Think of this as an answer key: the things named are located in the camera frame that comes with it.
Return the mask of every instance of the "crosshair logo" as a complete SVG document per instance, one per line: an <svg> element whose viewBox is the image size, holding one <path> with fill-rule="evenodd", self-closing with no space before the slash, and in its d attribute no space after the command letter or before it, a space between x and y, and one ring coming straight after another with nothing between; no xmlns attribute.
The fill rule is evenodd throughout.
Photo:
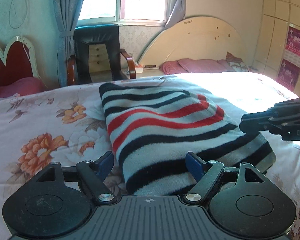
<svg viewBox="0 0 300 240"><path fill-rule="evenodd" d="M153 199L153 198L147 198L146 201L147 201L148 203L152 203L152 202L154 201L154 199Z"/></svg>

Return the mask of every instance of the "black leather chair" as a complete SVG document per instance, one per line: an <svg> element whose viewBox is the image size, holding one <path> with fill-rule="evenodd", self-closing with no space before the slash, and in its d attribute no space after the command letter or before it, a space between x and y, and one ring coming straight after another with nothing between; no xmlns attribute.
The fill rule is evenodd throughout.
<svg viewBox="0 0 300 240"><path fill-rule="evenodd" d="M74 80L74 56L68 62L68 85L92 83L89 73L89 45L105 44L108 53L110 70L113 80L127 79L121 71L120 54L128 62L130 79L136 78L135 64L132 57L124 49L120 49L119 27L114 24L88 25L77 27L74 31L75 59L78 80Z"/></svg>

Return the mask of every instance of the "silver screw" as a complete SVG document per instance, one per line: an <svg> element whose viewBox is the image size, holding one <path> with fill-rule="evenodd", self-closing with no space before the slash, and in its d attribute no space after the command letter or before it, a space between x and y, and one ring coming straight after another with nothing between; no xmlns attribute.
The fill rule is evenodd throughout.
<svg viewBox="0 0 300 240"><path fill-rule="evenodd" d="M199 194L191 193L186 196L186 199L192 202L199 201L202 197Z"/></svg>
<svg viewBox="0 0 300 240"><path fill-rule="evenodd" d="M108 202L114 199L114 196L112 194L109 193L105 193L105 194L101 194L99 196L99 200L103 201L103 202Z"/></svg>

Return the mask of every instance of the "poster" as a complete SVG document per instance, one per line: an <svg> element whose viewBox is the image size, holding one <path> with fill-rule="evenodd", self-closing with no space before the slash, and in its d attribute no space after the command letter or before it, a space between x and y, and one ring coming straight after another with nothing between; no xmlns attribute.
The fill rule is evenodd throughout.
<svg viewBox="0 0 300 240"><path fill-rule="evenodd" d="M289 27L277 82L293 91L300 75L300 30Z"/></svg>

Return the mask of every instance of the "headboard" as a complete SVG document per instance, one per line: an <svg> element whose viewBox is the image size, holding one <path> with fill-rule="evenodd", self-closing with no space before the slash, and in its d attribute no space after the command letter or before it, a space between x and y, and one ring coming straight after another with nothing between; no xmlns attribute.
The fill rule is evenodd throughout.
<svg viewBox="0 0 300 240"><path fill-rule="evenodd" d="M34 46L27 38L16 36L10 40L4 52L0 48L0 87L25 77L40 78Z"/></svg>
<svg viewBox="0 0 300 240"><path fill-rule="evenodd" d="M246 62L245 44L231 25L213 17L192 17L161 32L139 64L160 66L182 58L225 59L228 51Z"/></svg>

